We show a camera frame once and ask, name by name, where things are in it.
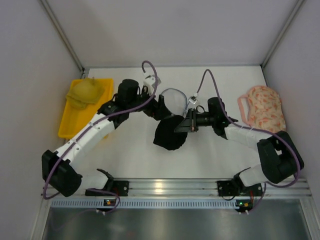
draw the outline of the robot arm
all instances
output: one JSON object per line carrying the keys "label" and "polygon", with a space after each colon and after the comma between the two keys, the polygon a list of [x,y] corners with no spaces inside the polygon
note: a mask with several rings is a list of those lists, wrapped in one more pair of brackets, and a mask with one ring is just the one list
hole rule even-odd
{"label": "robot arm", "polygon": [[[175,132],[197,132],[201,126],[212,126],[218,136],[236,141],[257,151],[260,164],[245,169],[234,176],[233,182],[237,188],[243,190],[268,181],[278,184],[297,172],[296,161],[282,142],[268,133],[230,125],[217,97],[210,98],[207,104],[208,112],[199,113],[196,109],[189,109],[186,118],[177,126]],[[304,162],[288,133],[280,131],[277,135],[293,149],[298,158],[300,169],[303,169]]]}
{"label": "robot arm", "polygon": [[103,189],[112,178],[106,171],[98,169],[98,172],[95,171],[92,174],[81,176],[77,173],[77,169],[84,156],[101,139],[129,118],[129,112],[121,112],[135,109],[133,112],[143,111],[157,121],[171,115],[171,112],[165,106],[162,95],[159,96],[158,102],[152,99],[144,107],[137,108],[150,98],[154,81],[154,77],[147,77],[141,93],[137,94],[138,82],[132,79],[123,80],[113,99],[104,103],[92,120],[76,136],[56,151],[47,150],[42,155],[42,178],[46,181],[53,166],[57,161],[60,161],[50,178],[49,184],[65,197],[71,196],[78,189]]}

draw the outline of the yellow cloth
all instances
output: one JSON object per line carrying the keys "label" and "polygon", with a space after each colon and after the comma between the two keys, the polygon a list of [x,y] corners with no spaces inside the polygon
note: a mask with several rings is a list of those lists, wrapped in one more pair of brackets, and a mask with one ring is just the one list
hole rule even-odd
{"label": "yellow cloth", "polygon": [[104,89],[94,78],[85,78],[66,95],[67,101],[76,109],[85,109],[87,104],[96,104]]}

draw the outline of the black fabric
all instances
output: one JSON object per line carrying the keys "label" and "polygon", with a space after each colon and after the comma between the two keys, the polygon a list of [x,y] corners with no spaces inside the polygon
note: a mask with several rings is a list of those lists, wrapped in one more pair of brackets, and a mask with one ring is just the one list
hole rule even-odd
{"label": "black fabric", "polygon": [[186,141],[187,132],[175,132],[175,128],[184,120],[183,116],[174,115],[160,121],[155,130],[153,143],[167,150],[176,150]]}

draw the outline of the plastic container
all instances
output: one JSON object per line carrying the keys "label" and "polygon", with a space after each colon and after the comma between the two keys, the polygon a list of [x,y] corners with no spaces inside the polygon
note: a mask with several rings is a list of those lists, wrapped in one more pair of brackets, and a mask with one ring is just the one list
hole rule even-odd
{"label": "plastic container", "polygon": [[[114,81],[111,78],[95,79],[104,88],[104,92],[96,104],[88,104],[85,109],[73,108],[68,101],[65,104],[58,136],[63,139],[72,139],[83,129],[96,114],[102,104],[111,100],[114,92]],[[80,83],[82,79],[75,79],[71,82],[70,88]]]}

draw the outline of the ribbed metal strip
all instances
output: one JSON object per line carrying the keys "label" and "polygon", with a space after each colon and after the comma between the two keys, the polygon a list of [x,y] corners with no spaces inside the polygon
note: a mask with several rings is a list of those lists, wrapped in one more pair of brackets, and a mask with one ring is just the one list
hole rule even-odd
{"label": "ribbed metal strip", "polygon": [[[108,209],[106,199],[101,198],[57,198],[51,203],[52,208]],[[220,199],[137,199],[123,198],[119,209],[237,209],[236,201]]]}

